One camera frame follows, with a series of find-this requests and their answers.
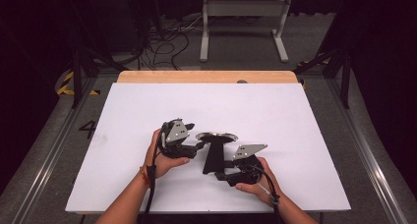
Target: black cable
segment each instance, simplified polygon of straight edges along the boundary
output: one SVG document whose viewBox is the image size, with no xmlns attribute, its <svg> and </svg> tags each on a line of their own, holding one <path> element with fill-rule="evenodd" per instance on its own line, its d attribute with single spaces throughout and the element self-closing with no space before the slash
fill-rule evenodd
<svg viewBox="0 0 417 224">
<path fill-rule="evenodd" d="M 254 168 L 254 169 L 262 172 L 262 174 L 267 178 L 270 194 L 272 195 L 271 203 L 272 203 L 272 206 L 273 206 L 273 213 L 275 214 L 275 217 L 276 217 L 278 223 L 284 223 L 284 221 L 282 220 L 281 215 L 279 215 L 279 210 L 278 210 L 279 195 L 276 193 L 275 186 L 273 185 L 272 179 L 264 171 L 264 169 L 261 169 L 257 166 L 253 166 L 253 165 L 249 165 L 249 167 Z"/>
<path fill-rule="evenodd" d="M 148 53 L 145 51 L 145 55 L 147 56 L 148 60 L 149 60 L 149 64 L 147 64 L 147 66 L 151 69 L 151 70 L 155 70 L 155 68 L 152 66 L 150 57 L 148 56 Z"/>
<path fill-rule="evenodd" d="M 161 46 L 164 46 L 164 45 L 171 46 L 172 49 L 170 51 L 166 51 L 166 52 L 158 52 L 159 48 Z M 162 43 L 162 44 L 158 45 L 157 48 L 155 49 L 155 51 L 153 52 L 153 62 L 152 63 L 154 65 L 160 64 L 160 63 L 164 63 L 164 62 L 155 63 L 156 55 L 157 54 L 170 54 L 170 53 L 174 52 L 174 50 L 175 50 L 175 46 L 173 44 L 171 44 L 171 43 Z"/>
<path fill-rule="evenodd" d="M 138 70 L 141 69 L 141 60 L 140 60 L 141 56 L 138 56 Z"/>
<path fill-rule="evenodd" d="M 165 124 L 162 125 L 162 127 L 161 127 L 161 129 L 159 131 L 159 135 L 157 136 L 157 139 L 156 139 L 155 149 L 153 150 L 153 156 L 152 156 L 152 164 L 151 164 L 151 166 L 147 166 L 150 192 L 149 192 L 149 197 L 148 197 L 147 208 L 145 209 L 145 213 L 143 214 L 143 218 L 142 218 L 142 223 L 143 224 L 146 222 L 146 217 L 149 214 L 150 205 L 152 203 L 153 194 L 154 194 L 154 191 L 155 191 L 155 185 L 156 185 L 156 177 L 155 177 L 156 165 L 155 165 L 155 160 L 156 160 L 156 157 L 159 155 L 159 153 L 157 152 L 157 149 L 158 149 L 158 145 L 159 145 L 159 142 L 160 142 L 160 137 L 161 137 L 162 132 L 164 130 L 165 130 Z"/>
<path fill-rule="evenodd" d="M 79 223 L 79 224 L 83 224 L 83 223 L 84 223 L 84 219 L 86 219 L 86 216 L 85 216 L 85 215 L 83 215 L 83 216 L 81 217 L 81 220 L 80 220 L 80 223 Z"/>
<path fill-rule="evenodd" d="M 174 68 L 176 69 L 176 70 L 181 70 L 178 66 L 176 66 L 175 65 L 175 63 L 174 63 L 174 58 L 176 57 L 176 56 L 178 56 L 181 52 L 183 52 L 185 49 L 187 49 L 187 47 L 188 47 L 188 45 L 190 44 L 190 40 L 189 40 L 189 38 L 188 38 L 188 36 L 186 35 L 186 34 L 184 34 L 184 33 L 182 33 L 182 32 L 180 32 L 186 39 L 187 39 L 187 44 L 184 46 L 184 48 L 182 48 L 178 53 L 176 53 L 176 54 L 174 54 L 174 55 L 172 55 L 172 57 L 171 57 L 171 63 L 172 63 L 172 66 L 174 66 Z"/>
<path fill-rule="evenodd" d="M 320 212 L 320 224 L 323 224 L 325 222 L 325 214 L 323 212 Z"/>
<path fill-rule="evenodd" d="M 141 55 L 142 62 L 147 65 L 147 67 L 152 70 L 152 67 L 144 60 L 144 57 Z"/>
<path fill-rule="evenodd" d="M 171 30 L 169 34 L 170 35 L 167 38 L 165 38 L 166 41 L 171 41 L 171 40 L 176 39 L 178 36 L 180 36 L 181 31 L 179 31 L 179 30 Z"/>
<path fill-rule="evenodd" d="M 202 21 L 202 17 L 203 17 L 203 14 L 200 14 L 200 16 L 196 19 L 192 19 L 192 20 L 189 20 L 189 21 L 183 21 L 182 20 L 181 22 L 175 22 L 174 24 L 171 25 L 171 27 L 169 27 L 167 29 L 168 30 L 173 30 L 173 29 L 182 30 L 182 29 L 184 29 L 184 27 L 185 28 L 190 28 L 190 26 L 192 24 L 194 24 L 194 26 L 197 26 Z"/>
</svg>

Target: white metal stand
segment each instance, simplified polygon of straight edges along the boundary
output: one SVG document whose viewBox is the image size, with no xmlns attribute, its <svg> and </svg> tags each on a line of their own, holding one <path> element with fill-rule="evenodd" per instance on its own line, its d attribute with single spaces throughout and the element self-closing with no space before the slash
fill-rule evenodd
<svg viewBox="0 0 417 224">
<path fill-rule="evenodd" d="M 263 16 L 278 17 L 279 27 L 272 30 L 273 39 L 282 62 L 288 62 L 281 34 L 288 14 L 291 0 L 246 1 L 246 0 L 204 0 L 203 38 L 200 61 L 209 58 L 209 16 Z"/>
</svg>

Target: metal frame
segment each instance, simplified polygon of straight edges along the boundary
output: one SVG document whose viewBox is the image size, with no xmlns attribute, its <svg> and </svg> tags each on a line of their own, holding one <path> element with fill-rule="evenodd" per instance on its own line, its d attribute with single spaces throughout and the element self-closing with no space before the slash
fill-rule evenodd
<svg viewBox="0 0 417 224">
<path fill-rule="evenodd" d="M 386 211 L 387 217 L 391 223 L 395 224 L 408 224 L 407 219 L 396 201 L 396 198 L 387 183 L 386 177 L 383 171 L 378 165 L 377 160 L 372 153 L 365 137 L 363 136 L 357 123 L 353 120 L 352 114 L 346 108 L 344 108 L 343 102 L 339 100 L 340 89 L 335 80 L 328 80 L 328 88 L 330 89 L 335 101 L 337 102 L 338 108 L 342 113 L 347 125 L 350 128 L 356 150 L 358 151 L 359 157 L 364 164 L 366 171 L 368 172 L 369 178 L 374 185 L 374 188 L 381 200 L 381 203 Z"/>
<path fill-rule="evenodd" d="M 288 62 L 288 55 L 281 39 L 285 20 L 291 0 L 244 1 L 244 0 L 204 0 L 203 2 L 203 37 L 200 61 L 209 59 L 209 16 L 268 16 L 278 17 L 278 29 L 273 29 L 272 36 L 283 63 Z"/>
<path fill-rule="evenodd" d="M 64 125 L 61 128 L 61 131 L 58 134 L 57 139 L 52 144 L 51 149 L 42 164 L 42 167 L 37 172 L 36 178 L 34 179 L 28 194 L 25 197 L 21 207 L 19 208 L 15 218 L 13 219 L 14 223 L 27 223 L 28 219 L 40 198 L 40 195 L 45 188 L 49 177 L 52 174 L 53 169 L 55 168 L 56 163 L 58 162 L 59 156 L 61 155 L 62 150 L 65 147 L 67 137 L 70 133 L 71 128 L 73 127 L 74 122 L 77 119 L 78 114 L 81 111 L 83 104 L 86 102 L 86 99 L 89 96 L 89 92 L 92 90 L 92 87 L 95 84 L 96 79 L 89 78 L 87 83 L 84 85 L 83 94 L 80 99 L 80 104 L 75 109 L 72 109 L 65 119 Z"/>
</svg>

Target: circular disc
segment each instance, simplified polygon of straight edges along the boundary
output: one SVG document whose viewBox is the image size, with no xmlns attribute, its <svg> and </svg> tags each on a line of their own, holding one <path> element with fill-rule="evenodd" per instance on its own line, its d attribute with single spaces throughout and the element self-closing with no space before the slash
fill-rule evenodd
<svg viewBox="0 0 417 224">
<path fill-rule="evenodd" d="M 227 143 L 238 140 L 238 138 L 235 135 L 228 133 L 200 133 L 196 135 L 196 138 L 197 140 L 221 143 Z"/>
</svg>

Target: white table surface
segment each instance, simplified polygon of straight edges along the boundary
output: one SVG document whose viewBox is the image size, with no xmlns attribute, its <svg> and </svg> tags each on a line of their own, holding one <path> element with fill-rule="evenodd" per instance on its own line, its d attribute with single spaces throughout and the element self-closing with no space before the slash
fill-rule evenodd
<svg viewBox="0 0 417 224">
<path fill-rule="evenodd" d="M 196 144 L 203 132 L 236 135 L 224 147 L 226 160 L 240 144 L 266 143 L 257 156 L 302 209 L 350 209 L 300 84 L 113 84 L 66 211 L 104 211 L 143 164 L 153 131 L 176 118 L 196 124 L 184 144 Z M 208 151 L 156 180 L 151 213 L 271 212 L 255 196 L 204 175 Z"/>
</svg>

